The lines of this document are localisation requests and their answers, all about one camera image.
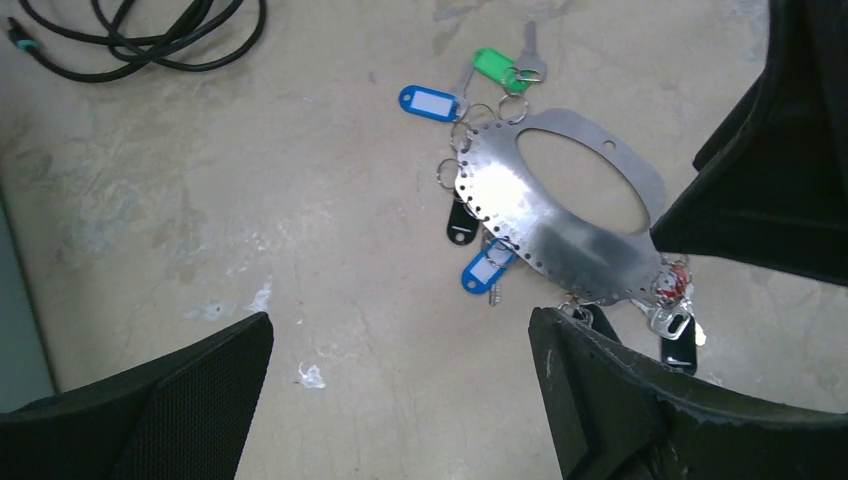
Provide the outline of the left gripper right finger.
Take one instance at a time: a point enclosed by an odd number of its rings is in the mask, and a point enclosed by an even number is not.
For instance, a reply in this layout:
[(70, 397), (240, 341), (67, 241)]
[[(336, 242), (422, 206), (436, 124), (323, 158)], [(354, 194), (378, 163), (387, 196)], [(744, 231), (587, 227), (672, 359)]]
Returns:
[(559, 309), (529, 341), (566, 479), (843, 479), (847, 418), (671, 369)]

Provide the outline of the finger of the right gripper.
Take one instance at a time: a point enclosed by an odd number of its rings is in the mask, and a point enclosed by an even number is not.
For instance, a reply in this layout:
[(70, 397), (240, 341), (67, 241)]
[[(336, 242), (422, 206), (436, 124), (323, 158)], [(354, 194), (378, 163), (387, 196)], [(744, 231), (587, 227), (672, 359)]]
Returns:
[(657, 249), (847, 282), (847, 5), (773, 1), (765, 66), (651, 227)]

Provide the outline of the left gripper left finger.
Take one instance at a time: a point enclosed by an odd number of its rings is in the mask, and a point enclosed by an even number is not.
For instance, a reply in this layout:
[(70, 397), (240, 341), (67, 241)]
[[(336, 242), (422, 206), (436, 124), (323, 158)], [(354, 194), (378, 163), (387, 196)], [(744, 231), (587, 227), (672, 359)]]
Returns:
[(4, 479), (232, 479), (274, 343), (267, 313), (1, 416)]

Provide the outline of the large metal key ring plate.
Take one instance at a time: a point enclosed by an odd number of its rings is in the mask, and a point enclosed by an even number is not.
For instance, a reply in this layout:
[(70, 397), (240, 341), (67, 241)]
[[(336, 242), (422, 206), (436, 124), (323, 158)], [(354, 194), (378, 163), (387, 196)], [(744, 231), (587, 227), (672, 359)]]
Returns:
[(460, 152), (455, 186), (497, 237), (552, 283), (590, 302), (655, 303), (667, 270), (647, 233), (620, 234), (585, 221), (562, 206), (531, 173), (518, 148), (528, 130), (582, 144), (611, 164), (639, 196), (648, 218), (664, 211), (666, 188), (657, 170), (622, 140), (580, 114), (552, 108), (519, 122), (492, 120), (471, 128)]

